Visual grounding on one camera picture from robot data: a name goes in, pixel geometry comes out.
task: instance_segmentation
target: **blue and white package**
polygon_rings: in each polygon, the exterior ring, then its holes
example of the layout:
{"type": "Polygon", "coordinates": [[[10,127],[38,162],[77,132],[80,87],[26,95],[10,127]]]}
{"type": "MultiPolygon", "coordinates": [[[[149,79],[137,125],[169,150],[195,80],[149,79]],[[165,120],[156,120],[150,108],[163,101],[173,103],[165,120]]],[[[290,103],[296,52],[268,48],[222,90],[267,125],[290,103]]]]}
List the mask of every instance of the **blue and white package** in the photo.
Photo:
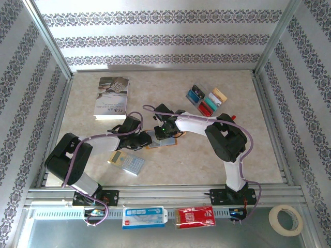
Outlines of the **blue and white package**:
{"type": "Polygon", "coordinates": [[[165,227],[168,211],[163,206],[124,208],[122,229],[165,227]]]}

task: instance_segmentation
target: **red package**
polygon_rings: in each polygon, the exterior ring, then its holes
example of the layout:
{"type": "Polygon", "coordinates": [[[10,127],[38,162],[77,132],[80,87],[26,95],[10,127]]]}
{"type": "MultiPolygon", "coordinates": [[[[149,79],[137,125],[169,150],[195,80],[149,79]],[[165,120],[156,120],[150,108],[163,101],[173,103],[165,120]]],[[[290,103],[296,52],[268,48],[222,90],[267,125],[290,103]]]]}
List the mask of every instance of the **red package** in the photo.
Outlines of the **red package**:
{"type": "Polygon", "coordinates": [[[212,206],[175,209],[175,216],[178,229],[216,226],[212,206]]]}

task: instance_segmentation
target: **black bracket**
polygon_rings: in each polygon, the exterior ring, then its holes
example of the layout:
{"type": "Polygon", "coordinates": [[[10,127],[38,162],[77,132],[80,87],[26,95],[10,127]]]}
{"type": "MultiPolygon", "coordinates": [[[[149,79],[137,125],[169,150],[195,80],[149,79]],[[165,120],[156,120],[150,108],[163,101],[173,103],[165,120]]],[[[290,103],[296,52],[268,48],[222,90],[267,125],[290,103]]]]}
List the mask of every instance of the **black bracket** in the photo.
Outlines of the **black bracket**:
{"type": "Polygon", "coordinates": [[[255,205],[257,202],[254,189],[246,189],[240,197],[234,197],[228,189],[211,189],[209,196],[213,206],[255,205]]]}
{"type": "MultiPolygon", "coordinates": [[[[118,203],[118,190],[102,190],[100,200],[107,203],[108,207],[117,207],[118,203]]],[[[73,195],[73,206],[103,206],[100,203],[93,203],[91,200],[75,192],[73,195]]]]}

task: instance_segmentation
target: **marble-pattern surface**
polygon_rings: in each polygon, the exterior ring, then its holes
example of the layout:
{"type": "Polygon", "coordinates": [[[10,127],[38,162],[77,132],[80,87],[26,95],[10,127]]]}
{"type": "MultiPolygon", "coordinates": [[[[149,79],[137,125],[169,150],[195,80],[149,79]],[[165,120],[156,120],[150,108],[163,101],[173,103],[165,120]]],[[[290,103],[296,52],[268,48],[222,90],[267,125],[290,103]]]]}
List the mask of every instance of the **marble-pattern surface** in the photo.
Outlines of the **marble-pattern surface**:
{"type": "MultiPolygon", "coordinates": [[[[74,76],[59,139],[67,132],[79,137],[105,133],[123,121],[95,120],[95,97],[100,77],[130,77],[127,113],[143,114],[143,130],[153,129],[157,121],[142,105],[164,103],[174,112],[178,109],[191,114],[200,112],[185,95],[193,84],[203,84],[212,90],[218,87],[228,100],[214,116],[235,115],[235,122],[245,127],[254,138],[254,149],[244,160],[244,175],[262,183],[282,182],[250,72],[247,71],[137,71],[137,72],[79,72],[74,76]]],[[[187,133],[178,145],[129,151],[145,159],[138,176],[133,176],[107,163],[110,152],[91,156],[85,172],[101,185],[129,184],[224,184],[223,162],[215,155],[208,139],[187,133]]],[[[47,186],[61,182],[49,174],[47,186]]]]}

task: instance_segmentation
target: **striped wall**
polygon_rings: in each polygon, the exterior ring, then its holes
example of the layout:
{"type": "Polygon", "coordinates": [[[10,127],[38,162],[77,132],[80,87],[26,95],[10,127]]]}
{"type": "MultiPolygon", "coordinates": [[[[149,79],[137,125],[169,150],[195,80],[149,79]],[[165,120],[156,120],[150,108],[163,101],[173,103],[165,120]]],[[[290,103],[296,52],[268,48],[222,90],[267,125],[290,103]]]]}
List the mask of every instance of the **striped wall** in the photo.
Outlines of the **striped wall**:
{"type": "Polygon", "coordinates": [[[35,0],[72,71],[253,69],[288,2],[35,0]]]}
{"type": "Polygon", "coordinates": [[[260,79],[322,247],[331,247],[331,2],[302,1],[260,79]]]}
{"type": "Polygon", "coordinates": [[[12,247],[67,79],[20,0],[0,0],[0,247],[12,247]]]}

